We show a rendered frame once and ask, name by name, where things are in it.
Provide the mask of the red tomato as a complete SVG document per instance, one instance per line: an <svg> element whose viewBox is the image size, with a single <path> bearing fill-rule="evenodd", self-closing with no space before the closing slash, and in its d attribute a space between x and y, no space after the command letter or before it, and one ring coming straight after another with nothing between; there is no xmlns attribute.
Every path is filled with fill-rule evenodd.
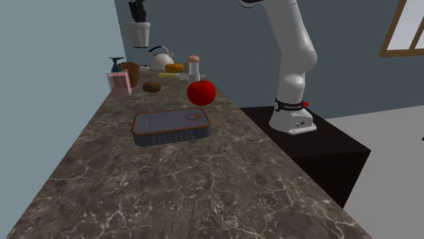
<svg viewBox="0 0 424 239"><path fill-rule="evenodd" d="M210 81L195 81L188 86L187 97L195 105L208 105L215 100L216 89Z"/></svg>

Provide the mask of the grey sardine tin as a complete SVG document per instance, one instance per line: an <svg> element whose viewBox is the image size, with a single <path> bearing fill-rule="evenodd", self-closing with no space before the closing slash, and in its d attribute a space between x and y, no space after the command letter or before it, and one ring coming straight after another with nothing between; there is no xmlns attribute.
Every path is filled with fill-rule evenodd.
<svg viewBox="0 0 424 239"><path fill-rule="evenodd" d="M132 124L133 140L139 147L202 139L211 134L211 120L201 107L140 113Z"/></svg>

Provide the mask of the wooden framed window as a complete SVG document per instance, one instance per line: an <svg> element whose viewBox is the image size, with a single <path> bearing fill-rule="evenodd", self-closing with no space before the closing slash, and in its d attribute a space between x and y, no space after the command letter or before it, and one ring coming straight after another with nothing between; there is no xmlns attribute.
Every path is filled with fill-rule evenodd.
<svg viewBox="0 0 424 239"><path fill-rule="evenodd" d="M424 0L399 0L378 56L424 56Z"/></svg>

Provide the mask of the brown kiwi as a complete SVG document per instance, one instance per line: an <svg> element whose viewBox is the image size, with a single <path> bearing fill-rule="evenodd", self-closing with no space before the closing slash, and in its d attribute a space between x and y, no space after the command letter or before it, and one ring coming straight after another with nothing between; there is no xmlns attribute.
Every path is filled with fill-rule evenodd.
<svg viewBox="0 0 424 239"><path fill-rule="evenodd" d="M147 81L143 84L143 90L148 93L159 92L162 88L161 84L157 81Z"/></svg>

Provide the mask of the brown bread loaf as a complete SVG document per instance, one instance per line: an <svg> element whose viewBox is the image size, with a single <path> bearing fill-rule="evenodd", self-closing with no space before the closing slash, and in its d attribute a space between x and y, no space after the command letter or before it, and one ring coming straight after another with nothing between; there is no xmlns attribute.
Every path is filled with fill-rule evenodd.
<svg viewBox="0 0 424 239"><path fill-rule="evenodd" d="M139 65L134 62L121 62L119 66L128 71L130 86L136 87L139 83Z"/></svg>

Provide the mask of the pink soap dispenser teal pump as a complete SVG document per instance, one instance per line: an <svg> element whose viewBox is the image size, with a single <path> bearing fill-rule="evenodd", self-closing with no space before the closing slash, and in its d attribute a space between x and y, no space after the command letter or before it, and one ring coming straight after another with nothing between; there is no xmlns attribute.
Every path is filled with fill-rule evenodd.
<svg viewBox="0 0 424 239"><path fill-rule="evenodd" d="M130 96L132 88L127 69L123 69L118 61L124 57L110 57L113 64L109 72L106 73L111 96Z"/></svg>

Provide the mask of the black robot stand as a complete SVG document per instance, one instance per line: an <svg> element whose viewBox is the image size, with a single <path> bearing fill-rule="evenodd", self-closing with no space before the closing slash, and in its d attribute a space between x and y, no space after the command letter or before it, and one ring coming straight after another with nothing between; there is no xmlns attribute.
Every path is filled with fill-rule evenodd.
<svg viewBox="0 0 424 239"><path fill-rule="evenodd" d="M242 111L340 207L344 207L371 150L315 113L312 132L290 135L269 126L273 107Z"/></svg>

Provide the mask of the white pepper mill tan top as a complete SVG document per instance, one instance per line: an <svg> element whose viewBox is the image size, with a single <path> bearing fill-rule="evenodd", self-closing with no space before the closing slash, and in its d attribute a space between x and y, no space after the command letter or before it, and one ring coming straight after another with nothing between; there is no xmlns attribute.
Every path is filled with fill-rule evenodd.
<svg viewBox="0 0 424 239"><path fill-rule="evenodd" d="M194 54L191 56L188 56L187 62L189 64L189 79L188 83L191 84L195 81L200 80L200 73L199 73L199 62L200 58Z"/></svg>

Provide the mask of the yellow handled knife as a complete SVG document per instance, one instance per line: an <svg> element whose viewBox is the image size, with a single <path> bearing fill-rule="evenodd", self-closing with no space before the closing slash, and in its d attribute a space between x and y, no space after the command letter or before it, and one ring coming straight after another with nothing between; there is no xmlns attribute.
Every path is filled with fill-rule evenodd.
<svg viewBox="0 0 424 239"><path fill-rule="evenodd" d="M165 77L178 77L180 80L188 80L189 75L187 73L159 73L159 78L165 78Z"/></svg>

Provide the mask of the black utensils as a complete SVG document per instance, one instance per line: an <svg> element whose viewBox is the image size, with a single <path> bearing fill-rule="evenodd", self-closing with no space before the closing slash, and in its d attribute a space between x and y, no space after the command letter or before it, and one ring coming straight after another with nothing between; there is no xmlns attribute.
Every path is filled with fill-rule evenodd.
<svg viewBox="0 0 424 239"><path fill-rule="evenodd" d="M145 0L130 0L128 6L132 15L132 19L135 22L146 22L146 11L144 9L143 2Z"/></svg>

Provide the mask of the white utensil holder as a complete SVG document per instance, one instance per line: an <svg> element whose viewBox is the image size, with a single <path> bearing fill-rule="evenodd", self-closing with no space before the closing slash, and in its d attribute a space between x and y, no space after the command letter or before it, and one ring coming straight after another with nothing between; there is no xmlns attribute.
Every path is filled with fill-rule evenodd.
<svg viewBox="0 0 424 239"><path fill-rule="evenodd" d="M133 48L149 47L149 22L126 22L125 27Z"/></svg>

